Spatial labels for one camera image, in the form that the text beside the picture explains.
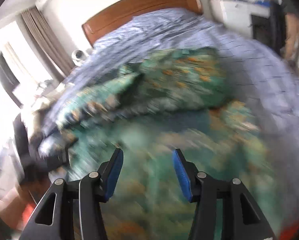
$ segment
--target wooden furniture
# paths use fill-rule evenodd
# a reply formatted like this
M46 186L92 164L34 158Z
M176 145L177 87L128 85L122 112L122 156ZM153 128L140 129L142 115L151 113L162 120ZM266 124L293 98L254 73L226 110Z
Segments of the wooden furniture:
M120 0L94 15L82 28L93 45L97 39L129 22L134 16L174 7L203 13L200 0Z

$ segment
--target red object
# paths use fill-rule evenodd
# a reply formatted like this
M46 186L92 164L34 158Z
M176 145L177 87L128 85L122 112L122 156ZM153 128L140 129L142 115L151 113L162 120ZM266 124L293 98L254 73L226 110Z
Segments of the red object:
M299 229L299 222L281 232L279 240L291 240Z
M34 211L36 207L35 203L27 204L24 212L23 212L23 223L24 226L26 226L27 221L29 220L29 217L31 216L32 212Z

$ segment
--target green blanket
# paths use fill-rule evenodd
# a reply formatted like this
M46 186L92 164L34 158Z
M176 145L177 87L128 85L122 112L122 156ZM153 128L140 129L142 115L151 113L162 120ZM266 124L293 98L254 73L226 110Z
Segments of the green blanket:
M97 170L124 151L114 196L101 206L109 239L187 239L195 204L181 193L172 150L216 179L239 177L269 220L281 225L275 173L251 111L231 100L211 48L157 51L88 87L59 114L71 148L68 179ZM216 239L221 221L217 221Z

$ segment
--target metal screw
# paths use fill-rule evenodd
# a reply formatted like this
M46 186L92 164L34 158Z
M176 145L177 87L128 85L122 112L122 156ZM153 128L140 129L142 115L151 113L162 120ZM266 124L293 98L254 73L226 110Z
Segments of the metal screw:
M90 178L96 178L98 177L98 172L97 171L92 171L90 174L89 174Z
M197 177L204 179L204 178L206 178L206 173L203 171L200 171L199 173L197 173Z
M238 179L238 178L233 178L233 183L234 183L235 185L238 185L238 184L241 183L241 180Z
M62 185L63 182L64 182L63 179L56 179L56 180L55 180L55 184L56 184L56 185Z

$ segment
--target gray curtain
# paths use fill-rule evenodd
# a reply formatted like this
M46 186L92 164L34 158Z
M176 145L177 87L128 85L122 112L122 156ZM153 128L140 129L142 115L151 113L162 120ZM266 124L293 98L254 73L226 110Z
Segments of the gray curtain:
M60 44L41 12L35 6L22 12L22 17L42 50L64 75L68 76L75 66L74 62Z
M50 60L50 58L46 55L46 53L42 50L41 46L37 43L36 39L31 34L29 28L27 27L22 15L17 15L15 17L15 21L22 32L25 40L27 41L28 45L38 58L38 60L42 63L44 68L47 70L47 72L51 75L53 80L56 80L58 82L62 82L64 80L63 75L59 71L58 68L55 67L53 62Z

